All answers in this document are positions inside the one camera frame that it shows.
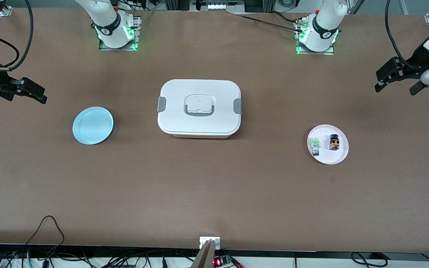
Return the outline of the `white power strip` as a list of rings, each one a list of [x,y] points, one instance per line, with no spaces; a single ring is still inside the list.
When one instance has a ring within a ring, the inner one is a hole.
[[[245,2],[244,1],[205,1],[204,6],[207,7],[208,11],[221,11],[226,10],[229,12],[245,12]]]

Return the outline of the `pink round plate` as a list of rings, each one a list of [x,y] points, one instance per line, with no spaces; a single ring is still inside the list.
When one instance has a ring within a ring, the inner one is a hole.
[[[337,151],[329,150],[329,136],[331,134],[339,135],[340,148]],[[321,143],[320,155],[318,157],[313,157],[318,162],[326,165],[335,165],[337,163],[341,163],[347,158],[349,153],[349,141],[344,132],[342,132],[339,128],[330,124],[320,124],[317,127],[314,127],[309,132],[306,141],[310,154],[310,139],[314,137],[317,137]]]

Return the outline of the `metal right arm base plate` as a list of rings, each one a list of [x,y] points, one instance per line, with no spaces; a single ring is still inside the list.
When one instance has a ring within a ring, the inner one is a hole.
[[[100,31],[95,28],[99,39],[99,50],[101,51],[136,51],[142,29],[142,17],[117,11],[120,16],[118,26],[111,35],[104,35],[105,29]]]

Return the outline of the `white lidded lunch box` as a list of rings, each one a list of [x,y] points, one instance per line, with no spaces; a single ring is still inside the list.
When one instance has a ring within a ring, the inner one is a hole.
[[[161,88],[157,123],[176,137],[228,138],[240,128],[242,104],[232,81],[173,79]]]

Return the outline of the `red-lit electronics board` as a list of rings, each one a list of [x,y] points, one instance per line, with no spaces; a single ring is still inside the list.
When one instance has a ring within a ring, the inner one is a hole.
[[[233,261],[230,255],[221,255],[213,258],[213,268],[220,268],[226,265],[232,265]]]

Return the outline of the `light blue round plate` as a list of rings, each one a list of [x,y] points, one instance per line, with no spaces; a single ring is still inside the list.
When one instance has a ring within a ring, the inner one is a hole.
[[[109,110],[93,106],[80,112],[73,122],[73,136],[85,145],[104,142],[114,130],[114,117]]]

